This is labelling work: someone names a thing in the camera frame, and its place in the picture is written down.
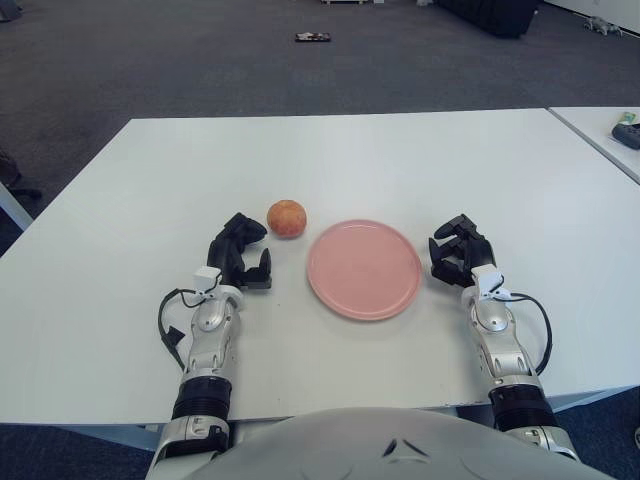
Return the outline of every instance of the black cable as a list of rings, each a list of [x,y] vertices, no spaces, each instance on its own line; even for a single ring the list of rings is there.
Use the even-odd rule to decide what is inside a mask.
[[[553,347],[553,333],[551,331],[551,322],[549,321],[547,312],[545,311],[542,304],[532,296],[526,295],[524,293],[512,293],[511,296],[518,298],[514,298],[511,300],[502,300],[500,298],[495,298],[494,300],[498,300],[499,302],[523,302],[525,300],[529,300],[530,302],[536,304],[536,306],[540,309],[540,312],[542,312],[542,316],[544,317],[544,323],[547,329],[547,344],[544,348],[544,353],[542,354],[542,360],[540,360],[540,363],[536,367],[536,373],[540,375],[542,372],[544,372],[544,369],[547,367],[549,359],[551,358],[551,348]]]
[[[173,297],[175,297],[179,293],[180,293],[180,289],[176,288],[171,292],[167,293],[165,297],[162,299],[162,302],[160,302],[160,308],[158,309],[158,330],[160,331],[160,340],[162,340],[162,343],[164,343],[164,346],[167,347],[167,350],[169,350],[169,353],[171,354],[171,356],[175,358],[176,362],[178,362],[178,365],[180,365],[180,368],[184,370],[184,363],[180,358],[180,354],[178,353],[178,350],[176,349],[174,343],[172,342],[169,334],[164,331],[164,326],[162,325],[162,313],[164,312],[164,307],[167,305],[167,303],[169,303],[169,300],[171,300]]]
[[[218,286],[218,282],[220,281],[221,276],[222,276],[222,273],[219,273],[215,278],[215,283],[213,284],[213,287],[205,290],[204,293],[209,293],[213,289],[215,289]],[[176,295],[180,295],[180,298],[182,299],[182,303],[187,308],[199,307],[200,305],[202,305],[204,302],[207,301],[207,299],[205,298],[200,302],[196,303],[195,305],[189,305],[186,299],[184,298],[185,293],[195,294],[196,291],[189,290],[186,288],[175,288],[171,292],[169,292],[167,295],[165,295],[165,297],[162,299],[162,302],[160,302],[160,308],[158,309],[158,330],[160,332],[160,339],[162,340],[162,343],[164,343],[164,346],[167,347],[167,350],[169,350],[169,353],[171,354],[171,356],[176,360],[176,362],[178,362],[178,365],[180,365],[180,368],[182,370],[184,370],[184,363],[180,358],[180,354],[178,353],[178,349],[176,348],[176,345],[182,339],[182,337],[184,337],[184,334],[174,327],[170,327],[169,331],[165,332],[164,325],[162,324],[162,314],[164,313],[164,309],[167,306],[167,303],[169,303],[169,301]]]
[[[498,283],[498,285],[496,285],[495,287],[493,287],[491,290],[489,290],[489,293],[493,293],[495,292],[497,289],[499,289],[502,285],[504,285],[504,275],[501,275],[502,280],[500,280],[500,283]]]

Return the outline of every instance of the pink plate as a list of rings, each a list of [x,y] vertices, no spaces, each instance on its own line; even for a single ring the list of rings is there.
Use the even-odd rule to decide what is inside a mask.
[[[311,247],[307,276],[332,310],[357,320],[381,320],[407,308],[422,266],[411,244],[387,225],[349,220],[325,230]]]

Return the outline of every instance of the plate rim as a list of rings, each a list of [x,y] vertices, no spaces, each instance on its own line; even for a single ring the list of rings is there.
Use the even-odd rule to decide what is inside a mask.
[[[337,304],[335,304],[335,302],[332,302],[331,300],[329,300],[328,297],[326,297],[325,295],[320,293],[318,291],[318,289],[316,288],[316,284],[314,283],[314,281],[312,279],[312,276],[311,276],[311,270],[312,270],[311,269],[311,258],[313,256],[313,251],[314,251],[316,245],[318,245],[318,243],[328,233],[330,233],[331,231],[337,230],[337,229],[339,229],[340,227],[342,227],[344,225],[352,224],[352,223],[355,223],[355,222],[375,224],[377,226],[381,226],[381,227],[385,228],[386,230],[390,230],[391,232],[393,232],[394,235],[396,235],[405,244],[405,246],[412,253],[413,258],[416,261],[416,266],[417,266],[417,271],[418,271],[418,275],[416,276],[417,280],[416,280],[415,286],[413,288],[413,292],[411,293],[409,298],[406,300],[406,302],[403,302],[402,307],[400,309],[393,309],[389,313],[385,313],[385,314],[382,314],[382,315],[375,315],[375,314],[357,315],[357,316],[356,315],[350,315],[350,314],[347,314],[346,312],[342,311],[341,309],[338,309]],[[399,315],[400,313],[405,311],[407,308],[409,308],[409,306],[414,302],[416,296],[418,295],[418,291],[420,290],[420,286],[422,285],[422,274],[423,274],[423,270],[424,270],[423,269],[423,265],[422,265],[422,261],[420,260],[420,256],[418,255],[418,252],[413,247],[411,242],[407,239],[407,237],[405,237],[397,229],[393,228],[390,225],[387,225],[386,223],[382,223],[382,222],[379,222],[377,220],[369,220],[369,219],[365,219],[365,218],[354,218],[354,219],[351,219],[351,220],[343,220],[341,222],[334,223],[333,225],[330,225],[329,227],[324,229],[320,233],[320,235],[318,235],[318,237],[311,244],[311,247],[309,248],[309,253],[307,255],[306,264],[307,264],[306,265],[306,267],[307,267],[307,281],[309,282],[309,285],[311,286],[311,289],[313,290],[313,293],[316,295],[316,297],[318,297],[318,299],[326,307],[328,307],[331,311],[333,311],[333,312],[337,313],[338,315],[341,315],[341,316],[343,316],[345,318],[349,318],[349,319],[352,319],[352,320],[358,320],[358,321],[371,321],[371,322],[379,321],[379,320],[386,320],[386,319],[395,317],[396,315]]]

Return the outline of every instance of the second white table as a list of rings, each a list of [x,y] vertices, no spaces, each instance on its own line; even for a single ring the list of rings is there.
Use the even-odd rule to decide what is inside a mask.
[[[611,130],[624,112],[635,113],[637,117],[634,123],[640,123],[640,106],[554,107],[550,110],[633,181],[640,184],[640,150],[623,145],[611,135]]]

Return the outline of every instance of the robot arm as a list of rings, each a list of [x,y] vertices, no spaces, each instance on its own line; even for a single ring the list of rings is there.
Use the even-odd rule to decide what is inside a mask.
[[[246,245],[261,240],[266,233],[258,222],[237,213],[211,242],[207,266],[194,274],[194,289],[176,289],[161,304],[160,335],[183,367],[183,376],[171,421],[162,430],[147,478],[154,476],[161,460],[205,452],[206,459],[210,459],[212,454],[228,448],[227,416],[235,363],[233,336],[240,321],[238,312],[244,306],[240,289],[271,287],[269,250],[262,252],[258,267],[247,271],[242,253]],[[184,301],[184,293],[195,295],[196,303]],[[185,306],[196,308],[191,320],[193,344],[184,363],[176,349],[184,334],[173,326],[165,331],[162,322],[164,306],[177,294]]]
[[[441,245],[436,242],[451,236]],[[431,274],[450,285],[465,287],[462,303],[468,310],[467,321],[478,349],[496,427],[578,460],[569,436],[556,422],[538,378],[537,372],[542,371],[546,362],[539,368],[533,366],[518,342],[516,319],[506,304],[531,297],[512,296],[503,287],[504,276],[496,267],[491,244],[467,216],[460,215],[446,223],[434,237],[429,238]],[[551,338],[545,359],[550,351]]]

